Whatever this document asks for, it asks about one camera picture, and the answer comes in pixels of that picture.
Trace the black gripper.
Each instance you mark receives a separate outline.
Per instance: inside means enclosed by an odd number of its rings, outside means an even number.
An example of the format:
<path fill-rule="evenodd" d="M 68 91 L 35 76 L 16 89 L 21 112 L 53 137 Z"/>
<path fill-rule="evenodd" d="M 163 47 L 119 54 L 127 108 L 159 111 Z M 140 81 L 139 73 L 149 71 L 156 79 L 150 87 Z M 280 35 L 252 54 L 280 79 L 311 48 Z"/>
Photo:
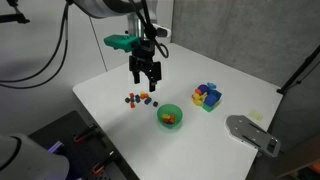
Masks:
<path fill-rule="evenodd" d="M 155 45 L 151 40 L 140 40 L 140 45 L 132 50 L 129 56 L 129 70 L 134 76 L 134 83 L 140 83 L 140 72 L 143 72 L 149 81 L 149 92 L 156 90 L 156 81 L 162 79 L 161 63 L 154 62 Z"/>

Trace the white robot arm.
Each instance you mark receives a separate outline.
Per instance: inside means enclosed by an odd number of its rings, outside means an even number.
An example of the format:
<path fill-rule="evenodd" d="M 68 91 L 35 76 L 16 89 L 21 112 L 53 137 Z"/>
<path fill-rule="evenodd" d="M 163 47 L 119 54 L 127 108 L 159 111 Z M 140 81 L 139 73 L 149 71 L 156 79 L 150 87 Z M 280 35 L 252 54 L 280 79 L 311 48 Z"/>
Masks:
<path fill-rule="evenodd" d="M 134 82 L 139 82 L 139 73 L 144 72 L 149 79 L 149 90 L 154 91 L 161 80 L 161 64 L 153 60 L 159 51 L 167 58 L 167 47 L 156 40 L 157 29 L 153 24 L 152 10 L 146 0 L 66 0 L 68 6 L 74 4 L 87 15 L 101 19 L 111 16 L 133 15 L 144 27 L 142 36 L 111 35 L 104 43 L 114 49 L 129 52 L 130 70 Z M 66 157 L 43 148 L 24 134 L 0 136 L 0 178 L 2 180 L 65 180 L 70 164 Z"/>

